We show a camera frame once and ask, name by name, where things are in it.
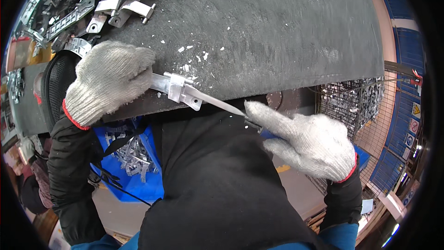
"work glove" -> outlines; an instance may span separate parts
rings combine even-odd
[[[75,68],[77,79],[63,101],[65,114],[80,129],[89,129],[149,89],[154,59],[154,51],[121,42],[93,47]]]
[[[335,182],[347,180],[356,168],[356,154],[347,128],[324,114],[288,118],[263,103],[245,102],[248,119],[280,138],[264,141],[266,150],[299,172]]]

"blue plastic bin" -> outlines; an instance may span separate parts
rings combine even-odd
[[[106,150],[108,144],[105,139],[105,129],[103,127],[96,127],[94,131],[99,138],[100,144],[102,145],[103,151]],[[109,171],[114,176],[120,178],[118,183],[123,186],[123,190],[141,198],[146,202],[154,202],[155,200],[163,197],[163,184],[162,184],[162,168],[160,166],[159,159],[157,158],[156,150],[154,147],[154,138],[151,132],[151,126],[148,126],[143,134],[139,135],[144,147],[152,159],[154,165],[157,167],[159,172],[157,174],[147,172],[146,183],[141,182],[140,174],[134,176],[128,176],[125,169],[120,169],[121,163],[115,157],[108,155],[102,160],[102,167]],[[100,174],[100,170],[94,165],[93,170]],[[105,186],[114,194],[114,196],[121,202],[138,202],[137,199],[131,197],[130,195],[119,191],[118,189],[110,186],[109,184],[103,182]]]

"safety sign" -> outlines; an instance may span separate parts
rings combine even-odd
[[[412,115],[416,118],[421,118],[421,104],[413,103]]]
[[[414,140],[415,140],[415,138],[413,137],[413,135],[408,133],[407,137],[405,138],[405,144],[407,145],[407,147],[411,148]]]
[[[408,126],[408,130],[416,134],[418,131],[419,122],[413,118],[410,119],[410,125]]]
[[[410,149],[409,148],[405,148],[404,153],[402,154],[402,158],[407,161],[408,156],[410,155]]]

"blue cloth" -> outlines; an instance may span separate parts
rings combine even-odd
[[[104,235],[100,240],[77,244],[71,247],[71,250],[134,250],[137,249],[137,242],[139,240],[139,233],[137,232],[130,241],[119,248],[119,244],[114,238],[108,234]],[[343,223],[340,225],[331,226],[319,233],[319,238],[325,243],[334,245],[342,250],[355,249],[356,236],[358,235],[358,225]],[[282,244],[270,250],[309,250],[308,243],[296,242]]]

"black cable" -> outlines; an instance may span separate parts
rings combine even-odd
[[[310,90],[310,91],[312,91],[312,92],[314,92],[314,93],[317,93],[317,94],[321,94],[321,95],[333,95],[333,96],[335,96],[335,95],[340,94],[340,93],[345,93],[345,92],[350,92],[350,91],[354,91],[354,90],[362,89],[362,88],[369,87],[369,86],[372,86],[372,85],[375,85],[375,84],[378,84],[378,83],[383,83],[383,82],[387,82],[387,81],[403,81],[403,80],[404,80],[404,79],[402,79],[402,78],[400,78],[400,79],[386,79],[386,80],[377,81],[377,82],[374,82],[374,83],[371,83],[371,84],[368,84],[368,85],[365,85],[365,86],[356,87],[356,88],[348,89],[348,90],[345,90],[345,91],[338,91],[338,92],[333,93],[333,94],[314,91],[314,90],[311,89],[310,87],[306,87],[306,88],[308,88],[308,90]]]
[[[92,171],[95,175],[97,175],[97,177],[99,177],[102,181],[106,182],[106,183],[109,184],[110,186],[112,186],[112,187],[114,187],[114,188],[120,190],[121,192],[123,192],[123,193],[125,193],[125,194],[130,195],[130,196],[133,197],[133,198],[136,198],[137,200],[141,201],[141,202],[144,203],[144,204],[147,204],[148,206],[151,206],[151,204],[149,204],[149,203],[143,201],[141,198],[139,198],[139,197],[137,197],[137,196],[134,196],[133,194],[131,194],[131,193],[129,193],[129,192],[123,190],[122,188],[120,188],[120,187],[114,185],[113,183],[110,183],[109,181],[105,180],[102,176],[100,176],[99,174],[97,174],[97,173],[92,169],[91,165],[90,165],[90,168],[91,168],[91,171]]]

